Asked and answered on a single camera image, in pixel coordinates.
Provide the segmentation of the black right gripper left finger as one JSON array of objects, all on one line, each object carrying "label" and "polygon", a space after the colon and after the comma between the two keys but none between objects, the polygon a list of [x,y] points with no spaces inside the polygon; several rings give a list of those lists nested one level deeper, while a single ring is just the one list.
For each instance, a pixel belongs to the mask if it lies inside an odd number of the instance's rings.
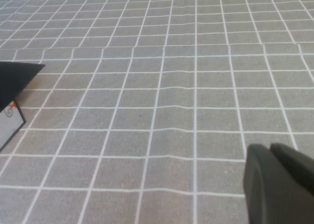
[{"label": "black right gripper left finger", "polygon": [[251,224],[269,224],[269,185],[275,164],[270,147],[262,144],[248,146],[243,190]]}]

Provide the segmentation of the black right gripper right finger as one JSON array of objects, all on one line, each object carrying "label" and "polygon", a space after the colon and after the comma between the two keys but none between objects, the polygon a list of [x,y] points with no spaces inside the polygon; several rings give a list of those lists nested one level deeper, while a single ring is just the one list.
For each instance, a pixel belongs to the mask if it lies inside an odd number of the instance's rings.
[{"label": "black right gripper right finger", "polygon": [[281,143],[271,144],[270,151],[276,166],[269,185],[269,223],[312,224],[314,160]]}]

